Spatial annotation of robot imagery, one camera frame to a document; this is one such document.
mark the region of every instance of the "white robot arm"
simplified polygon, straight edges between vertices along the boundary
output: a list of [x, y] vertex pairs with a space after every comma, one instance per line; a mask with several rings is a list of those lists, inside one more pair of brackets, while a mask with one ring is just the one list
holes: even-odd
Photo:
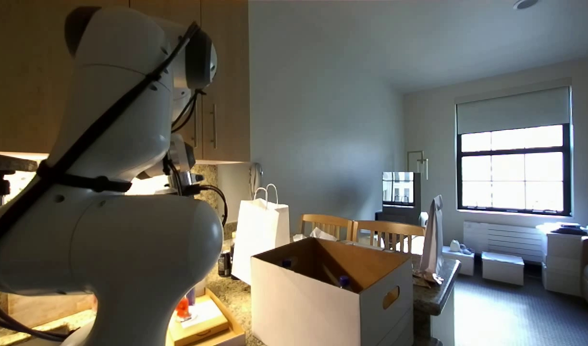
[[0, 289], [94, 291], [96, 320], [67, 346], [157, 346], [176, 299], [215, 262], [222, 230], [207, 203], [182, 193], [192, 180], [178, 176], [178, 193], [122, 191], [167, 153], [186, 168], [170, 122], [211, 80], [215, 51], [197, 24], [126, 7], [72, 11], [67, 41], [74, 80], [59, 136], [36, 178], [0, 207]]

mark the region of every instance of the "window frame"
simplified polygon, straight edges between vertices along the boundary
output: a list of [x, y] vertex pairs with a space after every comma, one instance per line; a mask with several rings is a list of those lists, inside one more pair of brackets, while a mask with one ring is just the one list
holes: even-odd
[[[457, 134], [457, 209], [459, 210], [489, 210], [489, 212], [522, 212], [522, 214], [572, 214], [572, 130], [570, 122], [561, 122], [562, 126], [562, 143], [561, 145], [543, 145], [543, 147], [509, 147], [509, 149], [480, 149], [463, 153], [463, 134]], [[561, 151], [562, 153], [562, 209], [522, 209], [522, 207], [491, 207], [491, 205], [463, 205], [463, 157], [491, 157], [491, 155], [511, 155], [511, 153], [543, 153], [543, 151]]]

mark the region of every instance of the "window blind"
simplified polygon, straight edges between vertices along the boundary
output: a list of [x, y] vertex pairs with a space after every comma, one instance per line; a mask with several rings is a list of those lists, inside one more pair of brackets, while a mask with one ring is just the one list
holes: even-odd
[[570, 87], [461, 101], [455, 112], [459, 134], [570, 122]]

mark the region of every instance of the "ceiling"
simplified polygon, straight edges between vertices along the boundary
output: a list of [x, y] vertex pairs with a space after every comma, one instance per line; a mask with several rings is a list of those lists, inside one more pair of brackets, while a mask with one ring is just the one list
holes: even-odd
[[588, 55], [588, 0], [257, 0], [290, 5], [313, 37], [401, 91]]

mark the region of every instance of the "wooden chair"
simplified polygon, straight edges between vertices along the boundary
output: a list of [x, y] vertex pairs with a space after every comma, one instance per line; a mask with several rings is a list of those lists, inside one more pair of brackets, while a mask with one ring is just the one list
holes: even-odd
[[353, 220], [338, 214], [303, 212], [299, 216], [299, 234], [309, 235], [313, 228], [332, 234], [336, 239], [347, 239]]
[[413, 247], [413, 239], [424, 235], [424, 226], [393, 220], [355, 220], [349, 239], [403, 253], [422, 253]]

